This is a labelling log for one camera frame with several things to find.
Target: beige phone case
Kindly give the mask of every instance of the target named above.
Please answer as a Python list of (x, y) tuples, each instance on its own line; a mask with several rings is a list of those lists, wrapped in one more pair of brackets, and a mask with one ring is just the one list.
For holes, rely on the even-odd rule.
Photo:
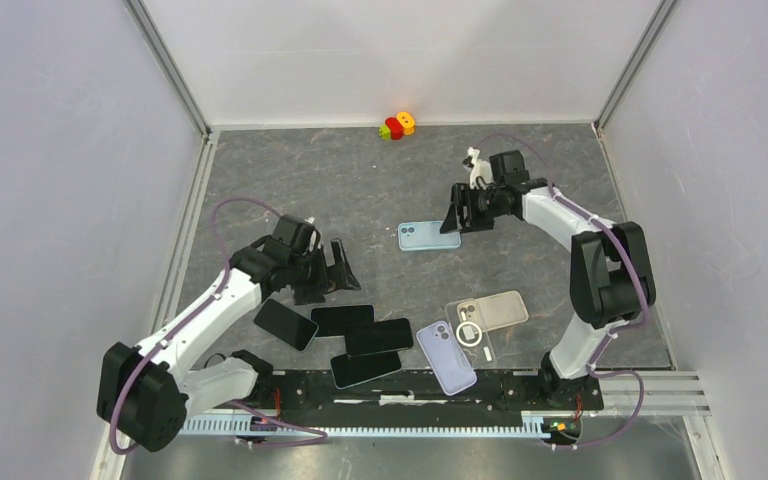
[(467, 320), (475, 322), (485, 332), (528, 320), (525, 302), (517, 291), (462, 302), (458, 304), (458, 315), (466, 316)]

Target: smartphone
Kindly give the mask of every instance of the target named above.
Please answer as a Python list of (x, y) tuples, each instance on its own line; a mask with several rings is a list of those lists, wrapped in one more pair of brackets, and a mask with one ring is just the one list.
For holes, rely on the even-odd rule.
[(399, 248), (403, 252), (446, 250), (461, 246), (459, 232), (440, 233), (442, 221), (411, 222), (399, 225)]
[(304, 351), (319, 326), (293, 310), (269, 299), (254, 317), (254, 324), (298, 351)]
[(347, 354), (331, 359), (334, 385), (339, 389), (353, 387), (376, 378), (387, 376), (402, 369), (398, 352), (376, 353), (349, 358)]
[(416, 339), (443, 393), (455, 395), (478, 381), (478, 376), (458, 345), (449, 322), (440, 320), (432, 323), (416, 332)]
[(342, 337), (346, 327), (374, 322), (375, 309), (372, 305), (314, 308), (310, 319), (319, 325), (317, 337)]
[(346, 353), (352, 358), (412, 346), (413, 334), (407, 318), (346, 327)]

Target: yellow toy piece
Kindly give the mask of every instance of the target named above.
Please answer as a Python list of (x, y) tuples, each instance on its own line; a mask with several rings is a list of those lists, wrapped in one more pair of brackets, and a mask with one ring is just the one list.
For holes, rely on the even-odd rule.
[(399, 123), (401, 123), (402, 126), (405, 128), (405, 135), (413, 135), (413, 132), (416, 131), (416, 122), (414, 121), (410, 113), (399, 112), (396, 115), (396, 119), (398, 119)]

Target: white wall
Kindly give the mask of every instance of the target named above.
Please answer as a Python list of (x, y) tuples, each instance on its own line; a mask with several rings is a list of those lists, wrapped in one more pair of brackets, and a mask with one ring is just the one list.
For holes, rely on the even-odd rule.
[(0, 479), (89, 475), (198, 143), (121, 2), (0, 2)]
[(658, 0), (145, 0), (214, 125), (590, 121)]
[(768, 478), (768, 2), (679, 2), (607, 140), (735, 478)]

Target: gray speckled mat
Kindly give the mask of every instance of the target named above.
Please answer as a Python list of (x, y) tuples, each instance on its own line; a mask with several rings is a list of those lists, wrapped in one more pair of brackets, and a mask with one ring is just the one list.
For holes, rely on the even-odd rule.
[[(416, 134), (383, 142), (375, 128), (223, 132), (196, 231), (179, 310), (219, 274), (221, 262), (210, 233), (209, 212), (227, 197), (260, 198), (284, 213), (315, 217), (323, 240), (343, 240), (363, 287), (337, 292), (326, 305), (371, 303), (376, 319), (406, 317), (414, 331), (444, 317), (444, 306), (518, 290), (528, 322), (489, 332), (499, 368), (534, 368), (560, 340), (572, 317), (568, 253), (538, 228), (515, 217), (497, 219), (489, 232), (463, 236), (457, 250), (399, 250), (396, 226), (407, 221), (442, 220), (453, 183), (467, 181), (461, 165), (467, 147), (488, 133), (522, 136), (555, 164), (565, 195), (601, 216), (621, 220), (620, 206), (605, 159), (589, 125), (420, 127)], [(492, 139), (482, 158), (514, 143)], [(545, 169), (527, 154), (532, 176)], [(271, 233), (276, 219), (258, 207), (231, 204), (220, 213), (220, 232), (233, 252)], [(273, 296), (292, 305), (289, 289)], [(294, 307), (308, 314), (315, 306)], [(344, 353), (341, 338), (315, 339), (297, 352), (252, 323), (251, 312), (211, 347), (214, 352), (246, 348), (277, 368), (330, 368)], [(427, 368), (422, 351), (401, 352), (404, 368)], [(665, 367), (666, 344), (653, 323), (612, 343), (604, 367)]]

